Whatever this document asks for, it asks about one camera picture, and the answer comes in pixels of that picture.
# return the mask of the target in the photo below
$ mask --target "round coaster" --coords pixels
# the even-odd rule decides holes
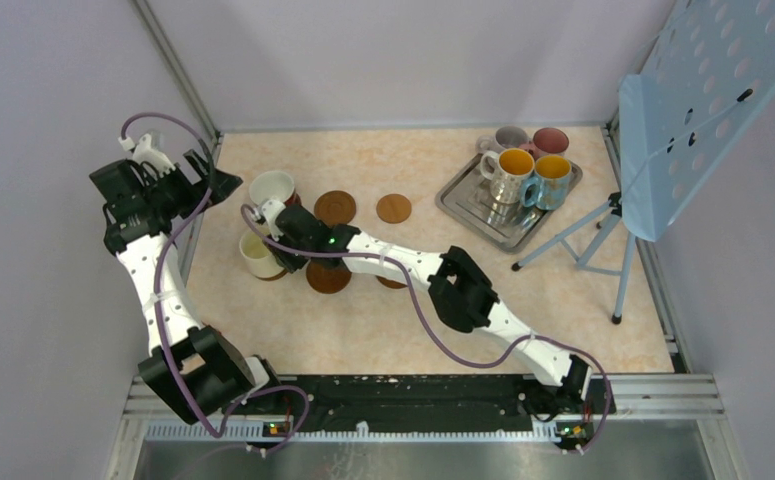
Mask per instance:
[[[313,214],[316,218],[329,227],[338,223],[351,222],[356,212],[355,199],[342,190],[334,190],[322,195],[313,206]]]
[[[378,218],[387,223],[402,223],[411,216],[411,201],[404,195],[391,193],[381,197],[375,211],[378,212]]]
[[[381,285],[384,285],[387,288],[393,288],[398,290],[400,288],[407,287],[407,285],[405,285],[404,283],[394,282],[393,280],[388,280],[384,277],[379,277],[378,275],[376,275],[375,278],[378,279],[378,282],[381,283]]]
[[[314,261],[308,263],[305,274],[311,288],[325,294],[337,293],[346,288],[352,278],[352,272],[348,271],[345,266],[328,270]]]
[[[287,275],[287,270],[281,270],[281,273],[279,273],[278,275],[275,275],[274,277],[269,277],[269,278],[255,277],[255,278],[257,278],[258,280],[262,280],[264,282],[274,282],[275,280],[280,280],[281,277],[283,277],[284,275]]]

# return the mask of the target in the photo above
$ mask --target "blue pegboard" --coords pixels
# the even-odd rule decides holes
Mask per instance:
[[[657,240],[773,95],[775,0],[677,1],[641,73],[620,86],[628,230]]]

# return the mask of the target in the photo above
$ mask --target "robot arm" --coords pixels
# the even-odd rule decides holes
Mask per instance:
[[[327,268],[336,268],[342,261],[353,273],[380,275],[406,283],[399,267],[384,262],[383,258],[397,260],[410,274],[411,286],[429,294],[440,320],[454,330],[483,333],[505,347],[533,333],[492,290],[490,280],[472,258],[458,247],[452,246],[447,253],[438,254],[392,245],[349,225],[329,228],[301,206],[286,207],[277,200],[264,202],[259,216],[282,245],[313,252],[369,254],[342,260],[312,260]],[[278,249],[273,253],[291,271],[307,262],[303,257]],[[584,400],[592,369],[580,357],[537,339],[521,342],[514,353],[541,384],[556,387],[559,398],[574,403]]]
[[[133,159],[124,159],[90,174],[106,203],[107,229],[104,244],[128,271],[149,332],[149,358],[138,365],[146,384],[186,423],[196,418],[166,362],[155,314],[160,300],[165,331],[177,375],[184,380],[202,412],[207,415],[229,405],[235,398],[264,385],[278,385],[265,360],[244,358],[222,335],[201,325],[184,289],[178,269],[178,252],[169,248],[161,266],[161,294],[154,294],[154,275],[164,244],[172,231],[172,220],[195,210],[208,188],[208,207],[227,198],[240,184],[239,177],[216,171],[210,183],[207,160],[194,151],[184,157],[200,179],[191,183],[177,164],[163,152],[155,134],[143,135],[133,149]],[[184,362],[201,357],[202,365],[182,372]]]
[[[152,355],[155,348],[160,347],[160,335],[155,325],[154,313],[156,298],[160,298],[163,307],[170,345],[186,339],[191,328],[202,327],[196,321],[195,308],[187,296],[184,281],[178,271],[178,250],[174,247],[169,249],[164,260],[161,279],[163,293],[159,297],[154,294],[154,270],[166,239],[167,236],[162,233],[154,237],[145,235],[126,245],[124,252],[116,254],[116,258],[131,275],[134,289],[143,306],[143,316],[149,332],[149,355]]]

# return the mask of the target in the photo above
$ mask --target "pink mug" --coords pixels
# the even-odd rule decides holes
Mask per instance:
[[[557,128],[546,127],[534,132],[534,138],[519,148],[528,151],[532,157],[539,160],[546,155],[564,156],[570,147],[570,139],[567,134]]]

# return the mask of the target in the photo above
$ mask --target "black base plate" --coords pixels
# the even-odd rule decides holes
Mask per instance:
[[[282,375],[279,380],[314,397],[303,432],[354,431],[364,420],[371,432],[527,431],[533,419],[518,395],[542,388],[531,375]],[[588,392],[591,410],[601,412],[602,380],[592,379]],[[235,414],[283,415],[284,396],[293,415],[300,414],[303,402],[292,393],[257,398]],[[610,411],[616,411],[613,403]],[[546,418],[549,412],[534,413]]]

